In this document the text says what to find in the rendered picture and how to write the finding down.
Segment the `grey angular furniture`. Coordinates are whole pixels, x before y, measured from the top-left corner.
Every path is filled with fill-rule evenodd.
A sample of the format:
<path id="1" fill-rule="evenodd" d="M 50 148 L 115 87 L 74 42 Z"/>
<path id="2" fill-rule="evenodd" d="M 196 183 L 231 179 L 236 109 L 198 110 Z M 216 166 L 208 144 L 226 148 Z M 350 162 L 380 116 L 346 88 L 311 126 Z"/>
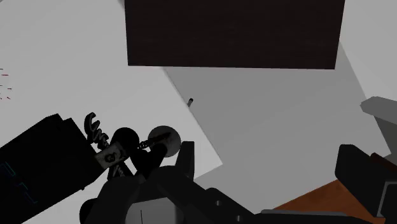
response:
<path id="1" fill-rule="evenodd" d="M 360 104 L 361 110 L 372 115 L 393 156 L 397 156 L 397 101 L 373 96 Z"/>

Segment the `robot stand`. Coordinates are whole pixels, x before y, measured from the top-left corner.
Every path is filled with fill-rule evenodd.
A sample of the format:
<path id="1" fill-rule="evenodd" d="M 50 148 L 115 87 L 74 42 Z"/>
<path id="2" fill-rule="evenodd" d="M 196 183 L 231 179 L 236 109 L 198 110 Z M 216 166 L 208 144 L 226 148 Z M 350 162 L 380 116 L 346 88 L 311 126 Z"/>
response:
<path id="1" fill-rule="evenodd" d="M 131 66 L 333 69 L 345 0 L 125 0 Z"/>

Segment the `black box with cyan lines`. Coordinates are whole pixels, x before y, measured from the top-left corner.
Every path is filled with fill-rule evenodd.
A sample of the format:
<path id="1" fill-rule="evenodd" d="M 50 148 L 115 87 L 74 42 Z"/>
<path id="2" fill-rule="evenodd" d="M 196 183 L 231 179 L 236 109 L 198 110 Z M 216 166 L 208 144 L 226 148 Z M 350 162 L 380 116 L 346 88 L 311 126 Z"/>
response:
<path id="1" fill-rule="evenodd" d="M 103 171 L 72 119 L 42 119 L 0 147 L 0 224 L 22 224 Z"/>

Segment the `grey round disc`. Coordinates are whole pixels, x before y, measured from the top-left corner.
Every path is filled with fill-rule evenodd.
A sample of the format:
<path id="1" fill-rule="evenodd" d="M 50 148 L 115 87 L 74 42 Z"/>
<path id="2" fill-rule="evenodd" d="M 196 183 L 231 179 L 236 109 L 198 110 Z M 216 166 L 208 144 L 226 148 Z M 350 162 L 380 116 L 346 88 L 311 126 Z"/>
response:
<path id="1" fill-rule="evenodd" d="M 180 149 L 181 138 L 178 132 L 170 126 L 161 125 L 155 127 L 148 135 L 148 140 L 153 140 L 154 144 L 150 146 L 150 149 L 157 143 L 162 143 L 167 148 L 165 158 L 174 156 Z"/>

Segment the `white cabinet with small knob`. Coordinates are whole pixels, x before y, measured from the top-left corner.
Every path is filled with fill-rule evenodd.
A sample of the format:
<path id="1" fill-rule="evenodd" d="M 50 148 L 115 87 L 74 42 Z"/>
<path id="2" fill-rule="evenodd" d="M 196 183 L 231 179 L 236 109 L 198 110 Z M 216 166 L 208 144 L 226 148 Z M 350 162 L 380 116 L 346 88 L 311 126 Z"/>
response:
<path id="1" fill-rule="evenodd" d="M 118 0 L 3 0 L 0 68 L 0 146 L 54 113 L 169 125 L 196 143 L 196 182 L 254 213 L 333 181 L 341 144 L 389 154 L 344 48 L 326 71 L 130 67 Z"/>

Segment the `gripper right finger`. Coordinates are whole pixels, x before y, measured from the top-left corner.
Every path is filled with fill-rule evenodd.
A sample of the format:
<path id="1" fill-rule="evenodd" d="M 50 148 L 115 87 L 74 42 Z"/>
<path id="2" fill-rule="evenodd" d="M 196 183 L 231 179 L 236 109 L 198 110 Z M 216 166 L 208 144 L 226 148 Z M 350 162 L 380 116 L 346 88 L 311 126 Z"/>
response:
<path id="1" fill-rule="evenodd" d="M 353 144 L 339 146 L 336 178 L 374 217 L 397 224 L 397 165 Z"/>

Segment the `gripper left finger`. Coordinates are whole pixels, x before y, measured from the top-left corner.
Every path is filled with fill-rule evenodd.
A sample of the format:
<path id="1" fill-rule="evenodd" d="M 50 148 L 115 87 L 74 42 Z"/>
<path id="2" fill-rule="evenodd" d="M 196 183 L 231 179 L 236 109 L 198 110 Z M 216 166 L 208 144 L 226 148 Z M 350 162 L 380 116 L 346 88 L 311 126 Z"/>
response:
<path id="1" fill-rule="evenodd" d="M 82 224 L 125 224 L 129 207 L 143 195 L 167 197 L 187 224 L 256 224 L 254 214 L 215 188 L 203 189 L 192 180 L 195 143 L 184 141 L 177 161 L 155 169 L 141 183 L 137 176 L 113 178 L 102 187 Z"/>

